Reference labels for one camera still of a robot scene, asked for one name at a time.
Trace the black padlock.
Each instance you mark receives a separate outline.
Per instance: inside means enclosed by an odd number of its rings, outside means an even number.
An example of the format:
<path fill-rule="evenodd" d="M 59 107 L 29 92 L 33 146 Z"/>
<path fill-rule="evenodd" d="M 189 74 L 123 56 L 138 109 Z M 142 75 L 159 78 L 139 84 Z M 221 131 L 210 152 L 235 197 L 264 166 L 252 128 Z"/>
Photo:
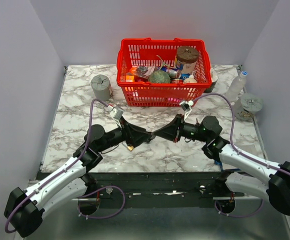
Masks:
<path fill-rule="evenodd" d="M 146 143 L 149 144 L 156 136 L 152 133 L 150 137 L 146 140 Z"/>

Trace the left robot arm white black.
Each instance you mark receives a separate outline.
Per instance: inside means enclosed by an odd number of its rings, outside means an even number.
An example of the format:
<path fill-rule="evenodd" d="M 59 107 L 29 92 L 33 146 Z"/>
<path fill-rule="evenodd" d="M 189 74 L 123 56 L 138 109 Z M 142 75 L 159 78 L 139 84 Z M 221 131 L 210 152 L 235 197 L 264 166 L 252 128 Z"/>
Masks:
<path fill-rule="evenodd" d="M 92 125 L 84 143 L 60 168 L 40 182 L 22 190 L 15 188 L 4 210 L 5 232 L 18 232 L 27 237 L 36 231 L 55 209 L 77 197 L 95 194 L 95 179 L 88 173 L 103 159 L 101 153 L 120 143 L 135 148 L 154 138 L 151 132 L 128 123 L 123 117 L 117 128 L 105 131 L 100 124 Z"/>

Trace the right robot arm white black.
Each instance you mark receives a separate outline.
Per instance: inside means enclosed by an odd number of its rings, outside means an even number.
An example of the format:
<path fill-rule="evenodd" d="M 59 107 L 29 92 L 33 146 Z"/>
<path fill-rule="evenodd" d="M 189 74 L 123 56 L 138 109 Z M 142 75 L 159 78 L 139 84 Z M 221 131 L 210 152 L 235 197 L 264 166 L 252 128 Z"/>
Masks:
<path fill-rule="evenodd" d="M 175 143 L 182 137 L 204 142 L 202 151 L 208 158 L 235 166 L 248 174 L 231 173 L 216 181 L 217 194 L 247 193 L 268 201 L 277 211 L 290 216 L 290 162 L 272 162 L 240 150 L 222 138 L 221 131 L 215 116 L 209 115 L 201 123 L 191 124 L 177 114 L 169 124 L 154 131 L 154 135 Z"/>

